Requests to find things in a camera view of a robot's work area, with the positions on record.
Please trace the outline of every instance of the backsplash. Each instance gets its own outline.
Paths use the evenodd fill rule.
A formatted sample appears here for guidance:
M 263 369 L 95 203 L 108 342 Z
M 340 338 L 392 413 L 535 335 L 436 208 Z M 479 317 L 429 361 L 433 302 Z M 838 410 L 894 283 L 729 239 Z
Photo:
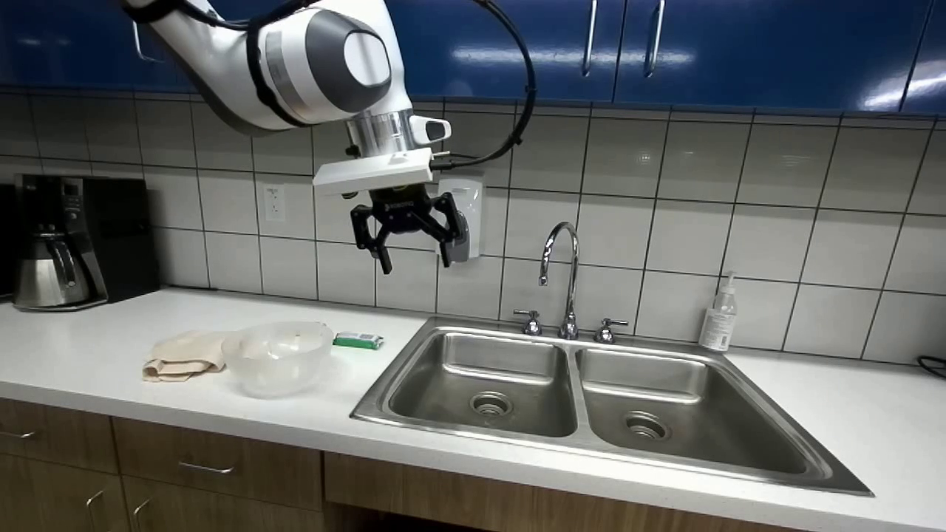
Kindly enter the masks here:
M 510 107 L 426 104 L 451 150 L 483 155 Z M 0 180 L 22 171 L 142 177 L 166 283 L 439 317 L 562 323 L 579 224 L 576 317 L 693 341 L 721 273 L 736 347 L 909 363 L 946 351 L 946 124 L 794 116 L 537 110 L 525 143 L 474 171 L 483 257 L 443 270 L 426 236 L 392 274 L 352 245 L 352 200 L 312 192 L 340 124 L 248 138 L 195 98 L 0 94 Z

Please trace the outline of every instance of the stainless steel sink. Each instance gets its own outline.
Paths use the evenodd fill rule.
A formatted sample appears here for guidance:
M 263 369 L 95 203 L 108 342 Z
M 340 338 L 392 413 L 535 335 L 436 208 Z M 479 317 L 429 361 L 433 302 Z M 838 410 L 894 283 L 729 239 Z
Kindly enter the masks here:
M 686 350 L 596 347 L 430 320 L 352 416 L 869 494 L 732 363 Z

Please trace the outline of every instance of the countertop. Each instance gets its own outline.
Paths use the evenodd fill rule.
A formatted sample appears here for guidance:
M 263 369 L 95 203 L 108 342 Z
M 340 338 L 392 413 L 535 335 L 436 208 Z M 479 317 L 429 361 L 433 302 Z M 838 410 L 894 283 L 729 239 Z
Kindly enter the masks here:
M 319 388 L 288 398 L 251 398 L 226 372 L 183 385 L 142 381 L 157 341 L 281 320 L 319 320 L 333 330 L 383 335 L 387 342 L 377 351 L 333 350 Z M 423 323 L 189 291 L 81 314 L 0 305 L 0 397 L 794 530 L 946 530 L 946 381 L 919 369 L 726 356 L 874 494 L 847 496 L 352 419 L 356 398 Z

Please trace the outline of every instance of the sink drain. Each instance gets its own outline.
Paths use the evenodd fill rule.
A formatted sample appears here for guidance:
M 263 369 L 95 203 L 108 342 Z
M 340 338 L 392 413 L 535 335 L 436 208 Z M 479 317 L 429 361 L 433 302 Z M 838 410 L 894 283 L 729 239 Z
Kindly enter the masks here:
M 482 390 L 482 392 L 474 392 L 472 403 L 469 403 L 469 409 L 472 409 L 474 416 L 483 416 L 483 419 L 503 419 L 503 416 L 510 413 L 510 403 L 508 403 L 508 397 L 500 392 L 500 390 Z
M 658 416 L 650 413 L 650 410 L 628 410 L 628 413 L 622 416 L 622 429 L 625 429 L 628 435 L 642 437 L 642 440 L 662 440 L 662 437 L 668 437 L 668 429 L 664 429 L 664 425 L 658 424 Z

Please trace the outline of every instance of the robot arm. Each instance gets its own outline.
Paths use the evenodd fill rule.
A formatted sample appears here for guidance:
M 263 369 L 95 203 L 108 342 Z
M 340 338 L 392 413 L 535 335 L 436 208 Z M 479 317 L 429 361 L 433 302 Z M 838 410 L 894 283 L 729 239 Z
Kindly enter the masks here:
M 316 187 L 370 192 L 355 208 L 356 249 L 390 273 L 387 234 L 458 236 L 451 197 L 426 197 L 430 147 L 449 124 L 409 112 L 402 53 L 383 0 L 288 0 L 251 23 L 225 20 L 205 0 L 124 0 L 179 60 L 208 107 L 238 129 L 349 121 L 356 160 L 328 162 Z

